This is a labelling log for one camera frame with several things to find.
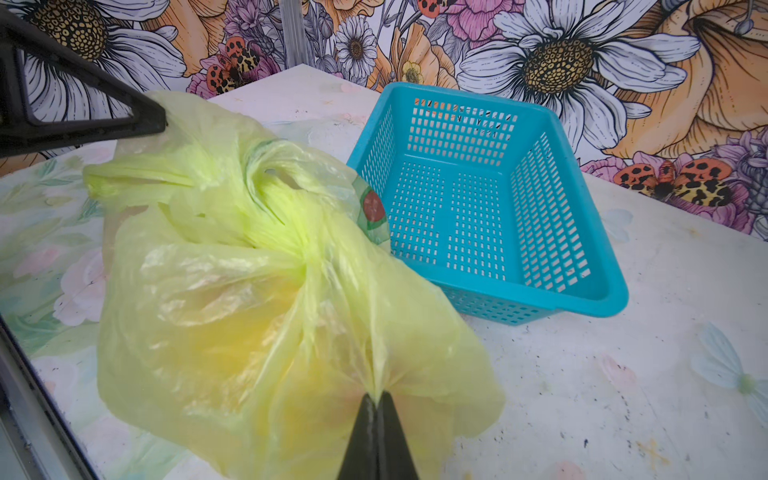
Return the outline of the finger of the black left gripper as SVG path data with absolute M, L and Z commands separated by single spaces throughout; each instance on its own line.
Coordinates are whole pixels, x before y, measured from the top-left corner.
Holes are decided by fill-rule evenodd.
M 162 5 L 4 5 L 1 154 L 160 133 L 167 30 L 132 28 Z

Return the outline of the yellow-green plastic bag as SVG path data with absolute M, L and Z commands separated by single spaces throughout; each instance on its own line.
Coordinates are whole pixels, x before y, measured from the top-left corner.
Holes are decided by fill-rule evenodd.
M 392 255 L 354 170 L 192 94 L 84 180 L 104 210 L 98 391 L 231 479 L 332 479 L 390 395 L 417 474 L 505 394 L 445 294 Z

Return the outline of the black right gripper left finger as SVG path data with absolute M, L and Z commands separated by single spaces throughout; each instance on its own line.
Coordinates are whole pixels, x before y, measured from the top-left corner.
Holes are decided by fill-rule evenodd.
M 338 480 L 379 478 L 378 412 L 368 394 L 362 397 L 338 473 Z

